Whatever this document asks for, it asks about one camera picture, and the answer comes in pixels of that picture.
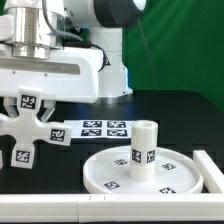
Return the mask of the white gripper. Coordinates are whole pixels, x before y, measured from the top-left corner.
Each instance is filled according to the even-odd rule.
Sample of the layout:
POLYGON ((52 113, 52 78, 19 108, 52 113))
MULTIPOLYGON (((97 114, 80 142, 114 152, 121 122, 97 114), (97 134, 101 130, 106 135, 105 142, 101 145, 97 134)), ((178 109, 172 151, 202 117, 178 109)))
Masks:
POLYGON ((98 98, 98 71, 103 54, 98 49, 64 47, 51 49, 48 59, 16 57, 10 39, 15 34, 12 15, 0 16, 0 96, 10 118, 16 118, 19 91, 39 91, 46 123, 56 108, 55 101, 93 103, 98 98))

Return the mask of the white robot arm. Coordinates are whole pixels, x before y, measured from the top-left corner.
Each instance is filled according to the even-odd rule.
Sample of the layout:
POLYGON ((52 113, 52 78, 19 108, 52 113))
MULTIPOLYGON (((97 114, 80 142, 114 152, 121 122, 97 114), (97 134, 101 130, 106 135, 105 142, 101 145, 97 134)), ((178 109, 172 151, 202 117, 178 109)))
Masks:
POLYGON ((18 116, 18 88, 40 88, 42 119, 55 103, 112 104, 131 96, 123 30, 147 0, 0 0, 0 97, 18 116))

